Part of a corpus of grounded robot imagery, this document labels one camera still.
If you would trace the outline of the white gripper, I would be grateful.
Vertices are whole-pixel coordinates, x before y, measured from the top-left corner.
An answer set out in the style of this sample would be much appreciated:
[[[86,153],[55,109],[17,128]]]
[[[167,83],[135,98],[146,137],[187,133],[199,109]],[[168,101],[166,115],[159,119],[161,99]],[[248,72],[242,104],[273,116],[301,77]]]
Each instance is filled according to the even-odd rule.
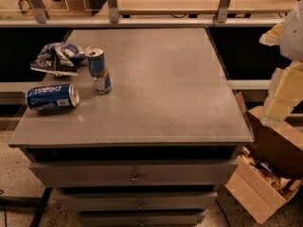
[[[279,45],[281,55],[293,61],[285,69],[275,70],[263,105],[266,119],[283,121],[303,100],[303,0],[296,3],[284,23],[262,34],[259,42]]]

